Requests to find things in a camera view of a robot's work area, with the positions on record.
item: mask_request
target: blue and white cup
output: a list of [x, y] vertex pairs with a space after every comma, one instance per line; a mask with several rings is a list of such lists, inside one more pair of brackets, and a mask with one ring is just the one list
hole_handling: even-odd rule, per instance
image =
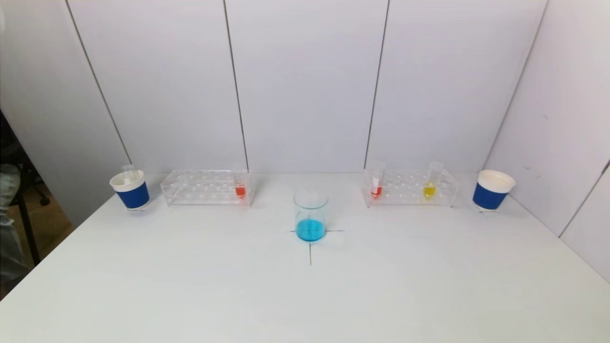
[[135, 211], [145, 207], [150, 200], [144, 172], [134, 170], [134, 178], [125, 178], [124, 173], [120, 173], [110, 179], [110, 185], [121, 198], [128, 210]]
[[504, 173], [483, 170], [479, 173], [472, 201], [481, 211], [495, 211], [515, 185], [515, 180]]

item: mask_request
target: white wall panel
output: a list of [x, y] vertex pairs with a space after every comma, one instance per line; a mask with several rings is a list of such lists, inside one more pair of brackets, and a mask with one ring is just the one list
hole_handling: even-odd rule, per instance
[[80, 225], [114, 193], [108, 182], [127, 155], [65, 2], [0, 0], [0, 12], [0, 107]]
[[606, 172], [561, 239], [610, 282], [610, 172]]
[[251, 169], [362, 170], [387, 1], [226, 5]]
[[222, 0], [69, 3], [136, 166], [246, 167]]
[[391, 1], [367, 161], [478, 172], [545, 4]]
[[549, 1], [487, 168], [556, 235], [610, 157], [610, 1]]

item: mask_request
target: clear acrylic test tube rack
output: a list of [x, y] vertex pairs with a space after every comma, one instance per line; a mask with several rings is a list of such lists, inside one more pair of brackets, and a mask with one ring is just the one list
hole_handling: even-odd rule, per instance
[[459, 184], [457, 180], [443, 169], [439, 182], [436, 184], [436, 193], [426, 198], [423, 193], [426, 184], [427, 170], [391, 170], [385, 169], [381, 181], [382, 192], [373, 198], [373, 172], [364, 171], [362, 194], [367, 207], [383, 205], [436, 205], [453, 206], [458, 196]]
[[[174, 170], [161, 183], [161, 190], [168, 206], [249, 206], [254, 195], [250, 176], [247, 170]], [[243, 189], [236, 191], [241, 186], [245, 188], [243, 198], [237, 196]]]

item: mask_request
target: black cross mark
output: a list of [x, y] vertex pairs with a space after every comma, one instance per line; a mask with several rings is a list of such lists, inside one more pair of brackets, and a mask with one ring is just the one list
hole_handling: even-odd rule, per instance
[[[327, 233], [342, 233], [345, 232], [345, 230], [326, 230]], [[311, 242], [309, 243], [309, 265], [311, 265]]]

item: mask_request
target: test tube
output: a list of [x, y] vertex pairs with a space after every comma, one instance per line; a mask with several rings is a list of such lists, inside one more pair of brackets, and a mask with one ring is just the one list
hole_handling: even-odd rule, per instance
[[426, 183], [423, 186], [423, 196], [426, 200], [434, 198], [436, 187], [440, 181], [440, 175], [443, 172], [443, 167], [443, 164], [439, 162], [430, 163], [428, 175], [426, 176]]
[[123, 170], [123, 184], [130, 184], [138, 178], [133, 164], [124, 165], [121, 169]]
[[244, 199], [246, 197], [246, 183], [244, 182], [243, 175], [238, 171], [233, 174], [233, 181], [235, 183], [235, 195], [238, 198]]
[[383, 163], [375, 163], [373, 170], [371, 171], [371, 196], [373, 199], [378, 199], [383, 191], [383, 174], [386, 169], [386, 165]]

